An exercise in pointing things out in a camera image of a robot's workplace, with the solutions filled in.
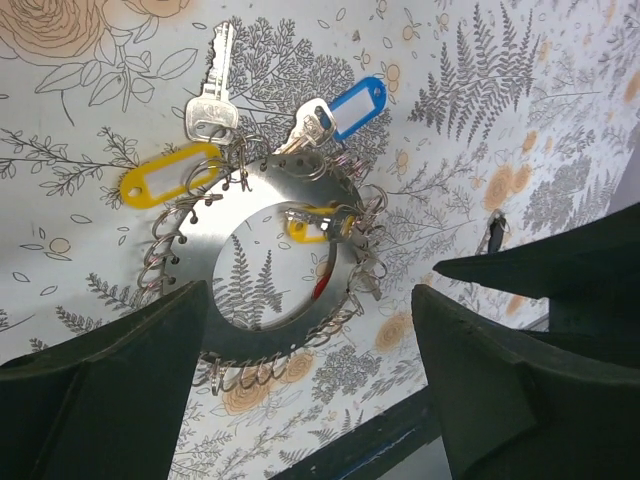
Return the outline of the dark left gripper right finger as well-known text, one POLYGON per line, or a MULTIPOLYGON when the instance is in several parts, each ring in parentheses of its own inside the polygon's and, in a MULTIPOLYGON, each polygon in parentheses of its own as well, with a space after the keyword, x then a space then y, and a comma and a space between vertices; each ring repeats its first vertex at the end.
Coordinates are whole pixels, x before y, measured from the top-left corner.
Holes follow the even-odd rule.
POLYGON ((456 479, 635 479, 639 346, 516 330, 417 285, 412 319, 456 479))

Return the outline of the blue key tag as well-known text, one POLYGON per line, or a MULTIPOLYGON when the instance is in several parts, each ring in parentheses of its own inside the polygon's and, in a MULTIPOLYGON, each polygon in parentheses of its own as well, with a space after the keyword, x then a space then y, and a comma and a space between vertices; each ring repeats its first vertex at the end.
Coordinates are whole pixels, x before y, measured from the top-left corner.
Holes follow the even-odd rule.
POLYGON ((336 97, 329 110, 336 123, 333 138, 344 141, 386 107, 387 93, 383 81, 374 76, 361 79, 336 97))

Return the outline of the red key tag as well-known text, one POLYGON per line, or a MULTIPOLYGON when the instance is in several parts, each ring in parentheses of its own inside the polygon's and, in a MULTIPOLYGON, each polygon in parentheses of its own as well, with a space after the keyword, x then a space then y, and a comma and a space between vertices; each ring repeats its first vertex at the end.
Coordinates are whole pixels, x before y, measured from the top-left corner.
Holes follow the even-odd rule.
POLYGON ((318 278, 318 281, 316 282, 316 285, 312 291, 311 298, 313 300, 317 300, 322 295, 330 278, 331 278, 330 272, 325 272, 321 277, 318 278))

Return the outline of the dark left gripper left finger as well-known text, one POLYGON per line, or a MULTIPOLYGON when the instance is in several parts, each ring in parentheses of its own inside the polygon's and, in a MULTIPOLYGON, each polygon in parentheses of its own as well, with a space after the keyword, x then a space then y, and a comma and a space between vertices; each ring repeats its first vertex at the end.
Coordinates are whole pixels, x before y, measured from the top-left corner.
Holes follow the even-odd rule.
POLYGON ((191 282, 3 364, 2 478, 167 478, 208 306, 191 282))

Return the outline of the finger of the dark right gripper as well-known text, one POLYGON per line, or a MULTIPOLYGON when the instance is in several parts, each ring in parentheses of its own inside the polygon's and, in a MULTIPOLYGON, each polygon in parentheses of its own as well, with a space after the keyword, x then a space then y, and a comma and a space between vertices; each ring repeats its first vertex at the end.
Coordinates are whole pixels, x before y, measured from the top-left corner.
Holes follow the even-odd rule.
POLYGON ((440 275, 549 300, 548 328, 639 339, 639 205, 543 240, 437 263, 440 275))

